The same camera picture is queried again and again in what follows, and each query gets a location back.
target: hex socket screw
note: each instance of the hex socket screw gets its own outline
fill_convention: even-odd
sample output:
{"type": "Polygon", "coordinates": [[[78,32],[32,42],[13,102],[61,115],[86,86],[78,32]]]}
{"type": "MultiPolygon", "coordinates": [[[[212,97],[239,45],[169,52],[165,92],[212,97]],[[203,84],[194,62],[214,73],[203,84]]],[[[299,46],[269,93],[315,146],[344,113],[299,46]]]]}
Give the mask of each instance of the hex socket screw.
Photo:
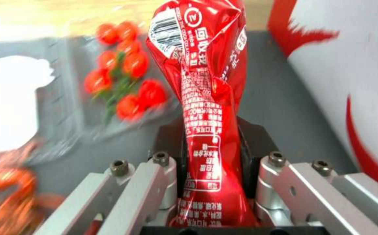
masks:
{"type": "Polygon", "coordinates": [[[153,154],[153,162],[162,167],[168,166],[170,156],[168,153],[160,151],[153,154]]]}
{"type": "Polygon", "coordinates": [[[313,161],[312,168],[318,171],[318,173],[323,177],[330,176],[333,169],[331,164],[321,160],[313,161]]]}
{"type": "Polygon", "coordinates": [[[268,155],[268,163],[275,167],[283,167],[286,163],[286,158],[281,152],[270,152],[270,154],[268,155]]]}
{"type": "Polygon", "coordinates": [[[109,166],[112,175],[116,177],[124,176],[128,173],[128,162],[125,160],[117,160],[109,166]]]}

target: white bottle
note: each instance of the white bottle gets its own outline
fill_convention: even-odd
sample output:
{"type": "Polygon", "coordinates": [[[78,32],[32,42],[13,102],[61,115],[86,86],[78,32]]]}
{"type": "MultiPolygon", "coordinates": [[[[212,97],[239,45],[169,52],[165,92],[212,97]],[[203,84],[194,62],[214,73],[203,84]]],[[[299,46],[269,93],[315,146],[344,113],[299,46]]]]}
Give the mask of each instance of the white bottle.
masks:
{"type": "Polygon", "coordinates": [[[44,59],[0,58],[0,152],[18,149],[38,131],[35,90],[53,81],[44,59]]]}

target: red cherry tomato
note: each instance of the red cherry tomato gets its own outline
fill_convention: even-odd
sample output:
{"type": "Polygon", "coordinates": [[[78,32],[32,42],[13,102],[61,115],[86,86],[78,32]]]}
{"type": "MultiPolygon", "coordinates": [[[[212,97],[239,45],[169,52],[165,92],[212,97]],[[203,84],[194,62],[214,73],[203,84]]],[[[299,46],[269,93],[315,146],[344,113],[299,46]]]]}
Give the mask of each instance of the red cherry tomato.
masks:
{"type": "Polygon", "coordinates": [[[116,115],[119,119],[134,121],[143,115],[144,110],[140,106],[140,99],[137,95],[126,95],[116,105],[116,115]]]}
{"type": "Polygon", "coordinates": [[[107,45],[113,45],[118,41],[115,26],[113,24],[101,24],[96,31],[98,40],[107,45]]]}
{"type": "Polygon", "coordinates": [[[141,84],[139,95],[140,104],[144,108],[158,106],[167,100],[163,85],[153,79],[147,79],[141,84]]]}
{"type": "Polygon", "coordinates": [[[112,79],[105,70],[93,70],[84,80],[84,89],[89,94],[112,88],[112,79]]]}
{"type": "Polygon", "coordinates": [[[149,62],[147,55],[144,52],[138,52],[126,56],[123,70],[124,72],[129,73],[132,76],[132,79],[138,80],[147,72],[148,66],[149,62]]]}
{"type": "Polygon", "coordinates": [[[118,52],[124,52],[126,55],[140,51],[141,43],[138,40],[124,40],[117,47],[118,52]]]}
{"type": "Polygon", "coordinates": [[[131,21],[124,21],[116,28],[119,40],[135,40],[138,34],[138,27],[131,21]]]}
{"type": "Polygon", "coordinates": [[[98,57],[99,68],[112,71],[116,66],[116,53],[105,51],[98,57]]]}

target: red foil package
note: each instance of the red foil package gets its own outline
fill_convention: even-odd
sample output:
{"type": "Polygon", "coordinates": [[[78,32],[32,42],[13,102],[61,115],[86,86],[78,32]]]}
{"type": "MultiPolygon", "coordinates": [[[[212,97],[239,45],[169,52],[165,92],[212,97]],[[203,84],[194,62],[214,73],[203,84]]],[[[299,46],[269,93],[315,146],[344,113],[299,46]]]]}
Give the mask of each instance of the red foil package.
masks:
{"type": "Polygon", "coordinates": [[[247,76],[242,1],[169,1],[157,9],[147,45],[183,106],[188,173],[177,224],[255,226],[235,118],[247,76]]]}

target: barcode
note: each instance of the barcode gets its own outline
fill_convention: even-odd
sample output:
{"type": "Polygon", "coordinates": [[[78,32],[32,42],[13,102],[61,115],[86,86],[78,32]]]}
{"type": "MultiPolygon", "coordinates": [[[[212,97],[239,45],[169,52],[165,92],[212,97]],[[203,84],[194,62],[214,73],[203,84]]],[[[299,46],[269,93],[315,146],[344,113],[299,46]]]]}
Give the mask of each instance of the barcode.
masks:
{"type": "Polygon", "coordinates": [[[164,55],[170,57],[175,48],[182,47],[182,36],[174,9],[167,9],[153,19],[150,40],[164,55]]]}
{"type": "Polygon", "coordinates": [[[157,42],[160,44],[175,47],[182,46],[180,29],[175,17],[169,17],[156,22],[153,33],[156,35],[157,42]]]}

